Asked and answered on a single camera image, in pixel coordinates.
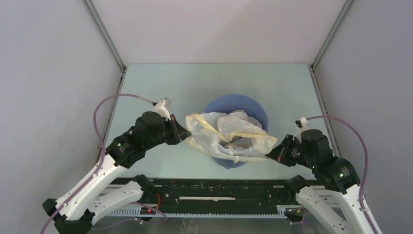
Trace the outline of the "blue plastic trash bin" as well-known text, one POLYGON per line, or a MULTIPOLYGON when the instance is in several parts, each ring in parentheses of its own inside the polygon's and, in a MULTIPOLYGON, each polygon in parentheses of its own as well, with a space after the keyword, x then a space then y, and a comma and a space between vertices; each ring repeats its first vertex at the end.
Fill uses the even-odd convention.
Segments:
POLYGON ((268 117, 264 108, 254 99, 240 95, 229 94, 216 98, 211 101, 204 109, 203 112, 219 112, 219 113, 232 113, 237 110, 243 110, 249 117, 255 118, 261 128, 266 132, 268 131, 268 117))

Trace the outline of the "translucent yellowish trash bag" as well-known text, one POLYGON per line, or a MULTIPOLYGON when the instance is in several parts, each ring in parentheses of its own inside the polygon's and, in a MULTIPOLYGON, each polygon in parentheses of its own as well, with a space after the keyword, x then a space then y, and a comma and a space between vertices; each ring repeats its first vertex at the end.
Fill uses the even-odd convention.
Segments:
POLYGON ((213 158, 237 162, 262 162, 278 139, 243 110, 230 114, 210 112, 186 116, 191 136, 186 142, 213 158))

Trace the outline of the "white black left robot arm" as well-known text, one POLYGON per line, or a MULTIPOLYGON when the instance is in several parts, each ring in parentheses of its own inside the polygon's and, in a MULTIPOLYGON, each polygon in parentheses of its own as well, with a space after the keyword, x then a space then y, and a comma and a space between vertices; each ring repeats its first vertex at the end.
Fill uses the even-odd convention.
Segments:
POLYGON ((43 209, 60 234, 86 234, 93 225, 112 211, 132 202, 148 203, 154 197, 154 184, 137 175, 123 187, 104 196, 101 192, 134 163, 145 157, 146 151, 161 145, 176 145, 191 135, 174 115, 164 117, 148 111, 135 125, 116 137, 103 157, 67 194, 47 199, 43 209))

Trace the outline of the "right corner aluminium post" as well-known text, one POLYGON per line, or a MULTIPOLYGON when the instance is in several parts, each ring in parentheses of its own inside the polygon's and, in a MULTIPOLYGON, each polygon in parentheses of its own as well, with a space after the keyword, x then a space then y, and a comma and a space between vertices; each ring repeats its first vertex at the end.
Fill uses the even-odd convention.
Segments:
POLYGON ((311 64, 311 68, 313 70, 316 69, 316 67, 319 65, 320 61, 323 58, 323 55, 325 54, 325 52, 327 51, 329 45, 331 44, 332 40, 334 39, 334 36, 336 35, 337 31, 339 30, 341 24, 343 23, 345 17, 347 16, 349 10, 351 9, 351 7, 354 4, 354 0, 346 0, 344 2, 344 5, 342 6, 338 16, 336 17, 332 27, 330 28, 324 42, 322 43, 315 59, 313 60, 312 64, 311 64))

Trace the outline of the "left corner aluminium post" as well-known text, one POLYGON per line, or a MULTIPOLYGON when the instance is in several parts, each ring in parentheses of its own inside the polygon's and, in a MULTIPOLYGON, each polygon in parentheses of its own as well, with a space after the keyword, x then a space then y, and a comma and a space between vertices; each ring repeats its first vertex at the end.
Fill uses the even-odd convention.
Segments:
POLYGON ((93 3, 92 0, 83 0, 83 4, 85 5, 86 10, 91 16, 92 21, 94 22, 97 30, 99 31, 103 41, 105 42, 106 46, 108 47, 112 57, 114 58, 117 66, 119 69, 124 72, 126 69, 126 65, 122 61, 122 58, 117 51, 115 44, 109 35, 108 30, 106 29, 103 20, 101 19, 97 8, 95 7, 95 4, 93 3))

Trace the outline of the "corner aluminium post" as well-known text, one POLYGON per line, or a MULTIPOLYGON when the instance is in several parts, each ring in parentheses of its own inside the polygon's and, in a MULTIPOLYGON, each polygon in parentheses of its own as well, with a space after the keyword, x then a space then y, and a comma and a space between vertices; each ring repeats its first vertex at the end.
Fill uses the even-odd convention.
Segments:
POLYGON ((347 16, 349 10, 351 9, 351 7, 354 4, 354 0, 346 0, 344 2, 344 5, 342 6, 338 16, 336 17, 332 27, 330 28, 324 42, 322 43, 315 59, 313 60, 312 64, 311 64, 311 68, 313 70, 316 69, 316 67, 319 65, 320 61, 323 58, 323 55, 325 54, 325 52, 327 51, 329 45, 331 44, 332 40, 334 39, 334 36, 336 35, 337 31, 339 30, 341 24, 343 23, 345 17, 347 16))
POLYGON ((126 65, 122 61, 122 58, 117 51, 115 44, 109 35, 108 30, 106 29, 103 20, 101 19, 97 8, 95 7, 95 4, 93 3, 92 0, 83 0, 83 4, 85 5, 86 10, 91 16, 92 21, 94 22, 97 30, 99 31, 103 41, 105 42, 106 46, 108 47, 112 57, 114 58, 117 66, 119 69, 124 72, 126 69, 126 65))

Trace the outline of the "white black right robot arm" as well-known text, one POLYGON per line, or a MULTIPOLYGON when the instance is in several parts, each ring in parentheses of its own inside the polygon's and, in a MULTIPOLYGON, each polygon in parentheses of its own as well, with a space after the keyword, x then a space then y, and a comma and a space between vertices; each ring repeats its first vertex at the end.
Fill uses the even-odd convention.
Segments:
POLYGON ((311 169, 316 180, 330 191, 345 220, 320 201, 302 176, 287 181, 283 197, 290 204, 299 203, 311 212, 331 233, 379 234, 378 226, 364 195, 364 181, 346 159, 333 155, 322 131, 301 128, 266 155, 282 165, 301 165, 311 169))

